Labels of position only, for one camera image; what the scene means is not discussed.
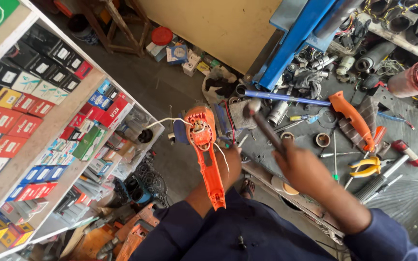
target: red lid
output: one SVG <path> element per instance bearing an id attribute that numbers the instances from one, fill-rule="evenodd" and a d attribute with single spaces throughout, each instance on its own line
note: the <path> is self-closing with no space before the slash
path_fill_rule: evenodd
<path id="1" fill-rule="evenodd" d="M 151 33 L 152 42 L 157 45 L 167 45 L 173 38 L 172 31 L 167 27 L 158 27 Z"/>

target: shirt sleeve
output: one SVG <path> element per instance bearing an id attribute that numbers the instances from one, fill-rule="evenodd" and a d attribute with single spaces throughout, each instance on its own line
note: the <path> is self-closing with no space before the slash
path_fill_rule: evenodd
<path id="1" fill-rule="evenodd" d="M 363 261 L 418 261 L 418 247 L 407 231 L 380 209 L 370 209 L 372 222 L 364 231 L 347 235 L 344 243 Z"/>
<path id="2" fill-rule="evenodd" d="M 154 217 L 159 219 L 159 224 L 131 254 L 129 261 L 180 260 L 203 224 L 202 217 L 186 201 L 156 210 Z"/>

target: foot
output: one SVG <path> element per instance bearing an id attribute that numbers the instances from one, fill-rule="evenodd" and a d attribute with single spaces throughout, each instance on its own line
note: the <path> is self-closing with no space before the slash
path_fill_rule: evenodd
<path id="1" fill-rule="evenodd" d="M 249 179 L 245 179 L 243 181 L 243 185 L 241 186 L 240 195 L 243 198 L 253 199 L 255 189 L 256 186 L 254 185 L 254 182 L 250 181 Z"/>

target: hammer head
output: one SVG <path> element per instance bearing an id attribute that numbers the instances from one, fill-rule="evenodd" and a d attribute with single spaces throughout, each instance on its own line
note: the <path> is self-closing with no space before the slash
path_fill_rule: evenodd
<path id="1" fill-rule="evenodd" d="M 243 116 L 249 119 L 256 113 L 258 113 L 260 109 L 261 109 L 261 100 L 252 99 L 248 104 L 246 104 L 246 106 L 244 106 Z"/>

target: person's hand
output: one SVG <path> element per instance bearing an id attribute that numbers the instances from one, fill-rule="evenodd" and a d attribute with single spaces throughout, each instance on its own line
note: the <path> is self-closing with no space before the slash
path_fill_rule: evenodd
<path id="1" fill-rule="evenodd" d="M 224 191 L 227 192 L 235 181 L 238 180 L 238 177 L 241 174 L 241 148 L 233 145 L 230 149 L 222 149 L 222 151 L 227 158 L 230 172 L 228 172 L 224 156 L 219 150 L 216 151 L 216 160 L 217 166 L 219 167 L 220 178 L 222 179 L 222 184 L 224 185 Z"/>
<path id="2" fill-rule="evenodd" d="M 286 157 L 278 151 L 272 151 L 272 155 L 295 190 L 317 199 L 340 186 L 311 151 L 296 147 L 290 139 L 283 139 L 283 146 L 287 151 Z"/>

